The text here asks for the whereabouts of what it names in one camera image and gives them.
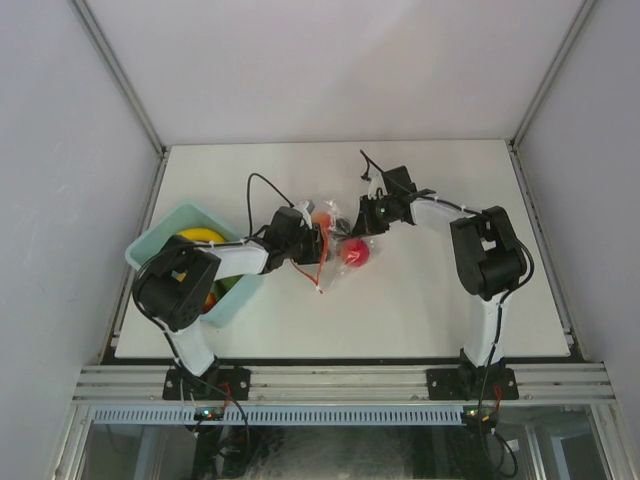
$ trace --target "plastic bag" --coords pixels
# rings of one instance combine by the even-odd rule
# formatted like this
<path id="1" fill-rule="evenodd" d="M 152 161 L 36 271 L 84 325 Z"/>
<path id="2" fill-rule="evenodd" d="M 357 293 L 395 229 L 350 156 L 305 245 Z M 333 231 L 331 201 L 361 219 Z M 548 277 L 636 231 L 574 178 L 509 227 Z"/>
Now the plastic bag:
<path id="1" fill-rule="evenodd" d="M 333 200 L 315 209 L 311 221 L 320 226 L 323 237 L 323 252 L 316 274 L 314 276 L 308 269 L 293 265 L 314 283 L 319 293 L 324 293 L 339 278 L 364 267 L 375 252 L 375 242 L 373 237 L 353 237 L 351 222 Z"/>

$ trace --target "plastic container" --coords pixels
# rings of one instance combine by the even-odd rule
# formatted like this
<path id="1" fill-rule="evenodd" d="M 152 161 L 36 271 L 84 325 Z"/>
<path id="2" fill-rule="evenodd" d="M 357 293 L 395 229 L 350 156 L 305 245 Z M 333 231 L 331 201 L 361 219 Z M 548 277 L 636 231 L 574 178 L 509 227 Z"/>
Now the plastic container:
<path id="1" fill-rule="evenodd" d="M 125 252 L 127 263 L 136 270 L 153 255 L 158 253 L 172 235 L 187 228 L 204 227 L 220 233 L 227 241 L 240 239 L 223 220 L 205 212 L 198 205 L 185 202 L 165 215 L 156 225 L 138 237 Z M 200 319 L 222 328 L 233 320 L 242 305 L 253 295 L 262 282 L 259 275 L 243 276 L 227 293 L 218 300 Z"/>

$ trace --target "red apple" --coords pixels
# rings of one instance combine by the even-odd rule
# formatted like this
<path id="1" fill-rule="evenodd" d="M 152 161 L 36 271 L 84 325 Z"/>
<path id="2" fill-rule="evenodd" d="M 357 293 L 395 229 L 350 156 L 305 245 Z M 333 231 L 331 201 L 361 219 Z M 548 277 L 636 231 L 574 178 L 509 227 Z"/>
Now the red apple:
<path id="1" fill-rule="evenodd" d="M 345 265 L 361 267 L 369 260 L 369 246 L 360 238 L 349 238 L 342 242 L 340 256 Z"/>

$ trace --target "white wall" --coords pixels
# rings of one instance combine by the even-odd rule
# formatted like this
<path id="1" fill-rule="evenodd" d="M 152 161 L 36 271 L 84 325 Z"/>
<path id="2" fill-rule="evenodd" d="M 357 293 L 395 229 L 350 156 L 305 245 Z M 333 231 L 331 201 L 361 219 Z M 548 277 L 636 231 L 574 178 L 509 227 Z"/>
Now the white wall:
<path id="1" fill-rule="evenodd" d="M 582 0 L 91 0 L 168 145 L 507 138 Z"/>
<path id="2" fill-rule="evenodd" d="M 0 477 L 37 479 L 157 163 L 65 1 L 0 10 Z"/>
<path id="3" fill-rule="evenodd" d="M 522 145 L 588 352 L 640 442 L 640 2 L 600 2 Z"/>

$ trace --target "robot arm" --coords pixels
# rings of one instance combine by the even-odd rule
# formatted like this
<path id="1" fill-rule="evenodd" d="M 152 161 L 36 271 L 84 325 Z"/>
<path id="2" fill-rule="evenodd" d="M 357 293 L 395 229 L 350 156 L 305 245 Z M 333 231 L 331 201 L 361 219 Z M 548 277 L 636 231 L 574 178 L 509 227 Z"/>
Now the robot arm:
<path id="1" fill-rule="evenodd" d="M 182 366 L 201 376 L 215 361 L 199 319 L 211 285 L 236 275 L 268 273 L 287 258 L 316 263 L 321 251 L 322 235 L 308 212 L 281 207 L 259 239 L 209 245 L 174 235 L 138 272 L 133 299 L 163 331 Z"/>
<path id="2" fill-rule="evenodd" d="M 370 188 L 360 198 L 354 235 L 384 233 L 398 220 L 438 231 L 443 231 L 443 223 L 449 224 L 458 278 L 470 295 L 478 297 L 472 301 L 471 332 L 461 350 L 461 364 L 476 371 L 504 363 L 500 331 L 510 299 L 506 293 L 518 286 L 527 271 L 506 211 L 492 207 L 478 212 L 441 200 L 433 190 L 417 191 L 406 167 L 379 178 L 385 189 Z"/>

